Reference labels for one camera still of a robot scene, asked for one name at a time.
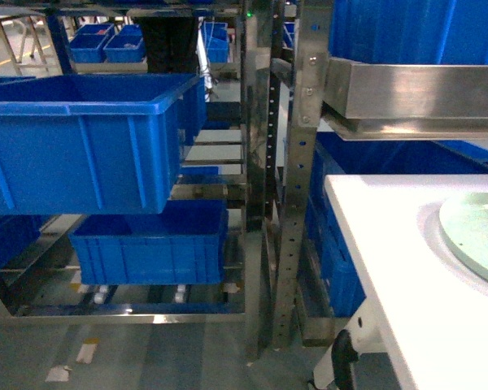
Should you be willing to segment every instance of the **white tabletop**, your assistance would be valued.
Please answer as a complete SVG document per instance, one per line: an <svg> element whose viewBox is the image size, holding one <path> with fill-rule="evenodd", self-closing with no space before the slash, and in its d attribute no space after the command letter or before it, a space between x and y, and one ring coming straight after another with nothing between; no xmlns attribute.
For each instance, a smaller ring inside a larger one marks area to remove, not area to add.
<svg viewBox="0 0 488 390"><path fill-rule="evenodd" d="M404 389L488 389L488 283L440 236L488 175L330 175L325 188Z"/></svg>

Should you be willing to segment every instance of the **table leg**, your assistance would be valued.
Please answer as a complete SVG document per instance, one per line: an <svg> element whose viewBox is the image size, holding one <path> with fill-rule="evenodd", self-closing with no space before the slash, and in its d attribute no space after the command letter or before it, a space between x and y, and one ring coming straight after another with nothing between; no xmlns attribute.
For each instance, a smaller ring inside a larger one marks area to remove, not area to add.
<svg viewBox="0 0 488 390"><path fill-rule="evenodd" d="M364 353L385 351L373 308L366 299L316 365L315 388L325 389L334 381L340 390L354 390L351 364Z"/></svg>

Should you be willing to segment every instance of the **gray floor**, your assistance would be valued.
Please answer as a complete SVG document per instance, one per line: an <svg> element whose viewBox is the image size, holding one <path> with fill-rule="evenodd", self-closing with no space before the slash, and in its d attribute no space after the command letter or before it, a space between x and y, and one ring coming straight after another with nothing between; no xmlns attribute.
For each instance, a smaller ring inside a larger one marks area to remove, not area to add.
<svg viewBox="0 0 488 390"><path fill-rule="evenodd" d="M14 47L20 36L10 31ZM0 62L8 57L0 41ZM10 63L0 65L0 76L15 74ZM42 69L25 75L48 76ZM281 123L285 134L287 91L283 93ZM215 100L239 99L238 83L220 83ZM238 132L226 137L238 138ZM279 158L283 158L279 136ZM199 139L220 139L217 132L203 132ZM193 149L189 159L238 157L238 148L203 146ZM237 173L238 167L224 167L223 173ZM69 286L71 274L56 275L38 294L37 303L76 303L79 295ZM144 288L123 288L115 302L144 301ZM305 389L312 367L324 352L322 348L303 348L295 340L290 349L264 351L252 365L246 364L244 327L233 324L129 325L129 326L53 326L0 328L0 390L9 389ZM99 339L91 364L75 363L83 341ZM66 383L46 383L51 367L69 365ZM386 354L362 358L355 368L359 389L398 388Z"/></svg>

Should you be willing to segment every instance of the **perforated metal upright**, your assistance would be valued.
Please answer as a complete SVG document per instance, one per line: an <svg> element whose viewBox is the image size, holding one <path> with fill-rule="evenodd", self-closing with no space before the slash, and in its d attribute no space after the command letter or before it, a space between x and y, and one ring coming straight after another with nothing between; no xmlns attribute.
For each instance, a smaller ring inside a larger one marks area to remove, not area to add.
<svg viewBox="0 0 488 390"><path fill-rule="evenodd" d="M291 90L283 172L285 189L279 215L280 244L273 294L273 348L286 347L290 343L312 155L316 130L320 123L329 59L332 11L333 2L298 2L298 39L295 39L297 45L294 47L292 72L287 72L286 77L286 83L291 85ZM281 77L281 71L276 74L279 75L277 79Z"/></svg>

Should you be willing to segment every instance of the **light green round tray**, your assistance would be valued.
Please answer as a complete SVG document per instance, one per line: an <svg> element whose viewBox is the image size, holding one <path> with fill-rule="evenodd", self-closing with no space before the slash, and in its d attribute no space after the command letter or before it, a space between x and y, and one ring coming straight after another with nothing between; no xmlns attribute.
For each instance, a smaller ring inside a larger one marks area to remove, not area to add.
<svg viewBox="0 0 488 390"><path fill-rule="evenodd" d="M452 253L488 280L488 193L466 193L448 199L441 206L439 219Z"/></svg>

